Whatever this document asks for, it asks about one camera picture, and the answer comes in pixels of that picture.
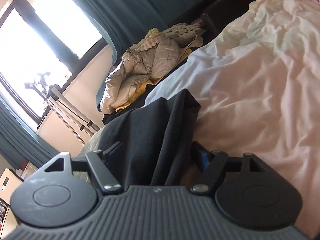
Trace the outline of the window frame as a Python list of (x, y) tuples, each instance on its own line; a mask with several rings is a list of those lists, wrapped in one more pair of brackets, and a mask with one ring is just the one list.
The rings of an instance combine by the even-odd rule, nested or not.
[(48, 113), (40, 94), (66, 89), (106, 45), (73, 2), (14, 0), (1, 18), (1, 85), (40, 124)]

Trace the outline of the right teal curtain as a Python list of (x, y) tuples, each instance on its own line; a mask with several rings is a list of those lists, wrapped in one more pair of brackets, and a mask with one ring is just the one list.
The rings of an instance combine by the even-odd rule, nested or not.
[(117, 59), (152, 29), (168, 25), (203, 0), (72, 0), (89, 17)]

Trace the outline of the silver tripod stand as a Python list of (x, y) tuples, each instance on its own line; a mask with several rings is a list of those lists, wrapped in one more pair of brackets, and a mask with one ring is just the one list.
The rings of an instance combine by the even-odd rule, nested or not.
[(48, 85), (46, 77), (50, 72), (39, 74), (39, 81), (25, 83), (25, 89), (35, 91), (51, 111), (64, 123), (82, 146), (85, 141), (78, 131), (85, 132), (90, 138), (100, 130), (100, 127), (78, 110), (61, 92), (58, 84)]

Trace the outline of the cream knitted blanket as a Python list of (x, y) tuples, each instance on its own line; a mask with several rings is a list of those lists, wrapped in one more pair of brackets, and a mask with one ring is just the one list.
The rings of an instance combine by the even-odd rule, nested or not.
[(200, 32), (201, 26), (199, 23), (178, 23), (164, 31), (152, 28), (142, 40), (133, 44), (130, 49), (138, 52), (148, 50), (159, 44), (159, 42), (164, 38), (172, 38), (181, 48), (183, 48), (186, 47), (194, 38), (200, 36)]

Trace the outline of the black sofa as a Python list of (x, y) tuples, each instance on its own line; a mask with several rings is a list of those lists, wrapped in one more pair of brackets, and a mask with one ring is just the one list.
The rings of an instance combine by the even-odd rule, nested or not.
[[(248, 9), (249, 3), (254, 0), (205, 0), (208, 4), (208, 7), (204, 9), (201, 13), (200, 19), (198, 22), (201, 26), (200, 36), (194, 38), (186, 47), (180, 48), (180, 61), (179, 63), (172, 68), (170, 72), (168, 72), (165, 76), (157, 81), (146, 81), (139, 89), (136, 90), (134, 96), (124, 105), (118, 107), (111, 114), (103, 114), (104, 119), (103, 122), (107, 124), (112, 119), (117, 116), (125, 113), (129, 109), (133, 107), (139, 107), (142, 104), (143, 99), (151, 92), (153, 87), (155, 87), (158, 83), (160, 83), (163, 79), (165, 79), (168, 75), (170, 75), (174, 70), (176, 70), (182, 62), (191, 54), (193, 49), (200, 48), (203, 45), (203, 34), (207, 34), (211, 37), (217, 37), (219, 33), (224, 29), (224, 27), (231, 23), (234, 19), (240, 17), (242, 14), (246, 12)], [(113, 66), (109, 74), (115, 70), (118, 66)], [(102, 85), (100, 91), (102, 92), (101, 99), (103, 98), (105, 90), (105, 83)]]

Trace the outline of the beige puffer jacket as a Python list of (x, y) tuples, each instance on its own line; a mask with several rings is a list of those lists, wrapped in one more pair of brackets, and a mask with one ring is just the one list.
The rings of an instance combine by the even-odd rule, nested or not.
[(100, 110), (111, 114), (127, 103), (146, 81), (157, 81), (180, 61), (179, 45), (172, 38), (163, 38), (144, 51), (127, 48), (121, 62), (106, 78)]

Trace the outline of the teal curtain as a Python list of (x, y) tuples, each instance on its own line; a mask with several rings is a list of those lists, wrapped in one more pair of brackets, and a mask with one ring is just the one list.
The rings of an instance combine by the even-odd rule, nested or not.
[(31, 162), (37, 168), (58, 154), (58, 151), (26, 125), (1, 99), (1, 155), (15, 169)]
[(152, 29), (168, 25), (203, 0), (72, 0), (89, 17), (117, 59)]

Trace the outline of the black pants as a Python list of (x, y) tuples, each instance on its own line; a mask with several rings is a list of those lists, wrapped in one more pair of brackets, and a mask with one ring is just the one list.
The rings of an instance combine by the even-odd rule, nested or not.
[(124, 148), (109, 157), (107, 168), (124, 188), (179, 185), (189, 165), (200, 108), (187, 89), (168, 100), (159, 98), (113, 119), (78, 155), (121, 142)]

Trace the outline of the pastel bed sheet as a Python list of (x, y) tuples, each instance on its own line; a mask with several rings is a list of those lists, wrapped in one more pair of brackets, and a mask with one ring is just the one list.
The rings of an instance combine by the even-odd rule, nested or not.
[(256, 0), (147, 96), (187, 89), (201, 105), (194, 140), (254, 153), (303, 197), (297, 228), (319, 233), (319, 2)]

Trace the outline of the left teal curtain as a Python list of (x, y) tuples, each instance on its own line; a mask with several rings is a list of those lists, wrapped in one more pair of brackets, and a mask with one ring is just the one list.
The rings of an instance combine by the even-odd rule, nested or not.
[(26, 125), (1, 99), (1, 155), (15, 169), (31, 162), (37, 168), (58, 154), (58, 151)]

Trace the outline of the white chair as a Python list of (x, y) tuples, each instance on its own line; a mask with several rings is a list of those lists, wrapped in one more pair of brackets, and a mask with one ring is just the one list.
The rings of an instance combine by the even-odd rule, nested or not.
[(0, 198), (4, 202), (10, 205), (10, 198), (12, 193), (23, 183), (21, 179), (15, 172), (6, 168), (1, 175), (0, 179)]

